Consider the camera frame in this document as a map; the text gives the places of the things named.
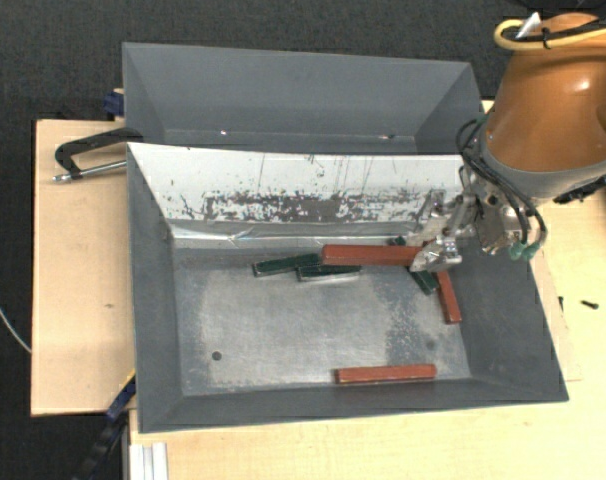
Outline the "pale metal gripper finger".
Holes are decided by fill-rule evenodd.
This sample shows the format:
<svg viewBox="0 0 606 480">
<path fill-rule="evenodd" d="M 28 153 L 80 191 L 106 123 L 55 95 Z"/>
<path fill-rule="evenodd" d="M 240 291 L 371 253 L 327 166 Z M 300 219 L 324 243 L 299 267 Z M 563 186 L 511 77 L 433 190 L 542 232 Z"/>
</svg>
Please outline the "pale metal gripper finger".
<svg viewBox="0 0 606 480">
<path fill-rule="evenodd" d="M 423 244 L 433 240 L 444 227 L 445 195 L 443 190 L 431 190 L 420 209 L 410 220 L 410 243 Z"/>
<path fill-rule="evenodd" d="M 423 245 L 414 257 L 411 272 L 440 272 L 462 263 L 457 240 L 453 237 L 437 236 Z"/>
</svg>

